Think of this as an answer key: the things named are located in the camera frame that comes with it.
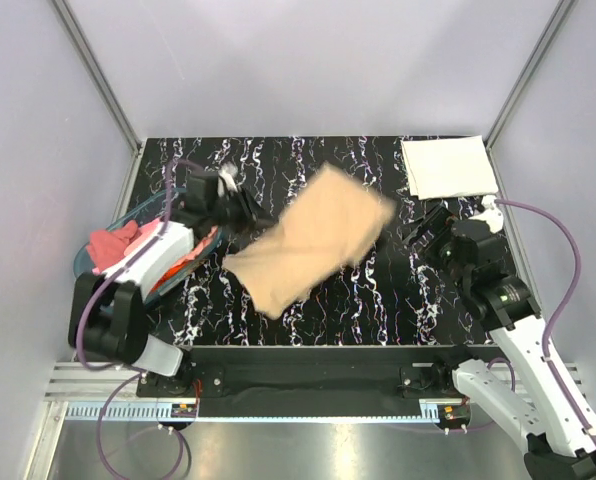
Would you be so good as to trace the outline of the tan t shirt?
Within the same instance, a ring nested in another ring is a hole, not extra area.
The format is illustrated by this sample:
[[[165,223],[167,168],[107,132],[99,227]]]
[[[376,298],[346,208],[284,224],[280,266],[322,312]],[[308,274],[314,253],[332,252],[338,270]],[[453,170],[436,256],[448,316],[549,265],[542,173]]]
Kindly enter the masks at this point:
[[[254,309],[279,318],[343,267],[355,267],[392,220],[396,204],[325,163],[278,223],[223,260],[249,293]]]

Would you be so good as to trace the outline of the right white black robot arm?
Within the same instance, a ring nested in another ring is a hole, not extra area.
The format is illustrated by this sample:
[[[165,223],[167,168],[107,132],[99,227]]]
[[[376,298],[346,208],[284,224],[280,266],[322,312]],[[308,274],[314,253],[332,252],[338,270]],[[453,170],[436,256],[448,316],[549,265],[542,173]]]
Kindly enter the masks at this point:
[[[412,222],[403,241],[448,275],[529,397],[500,381],[465,345],[439,354],[419,377],[404,377],[401,388],[405,396],[476,402],[516,443],[533,479],[596,479],[596,413],[556,350],[554,322],[542,317],[528,285],[500,264],[504,203],[486,196],[467,219],[436,205]]]

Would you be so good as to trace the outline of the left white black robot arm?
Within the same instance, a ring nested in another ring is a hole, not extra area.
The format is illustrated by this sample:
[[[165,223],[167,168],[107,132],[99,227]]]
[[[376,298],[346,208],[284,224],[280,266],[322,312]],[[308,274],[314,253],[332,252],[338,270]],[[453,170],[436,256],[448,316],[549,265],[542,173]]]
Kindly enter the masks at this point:
[[[169,281],[167,275],[179,260],[203,251],[201,242],[211,233],[249,233],[275,222],[225,170],[193,177],[182,194],[167,188],[158,226],[136,250],[99,273],[77,277],[68,343],[79,361],[94,353],[111,365],[159,375],[159,384],[171,395],[186,394],[194,372],[183,365],[182,349],[151,334],[149,299],[159,283]]]

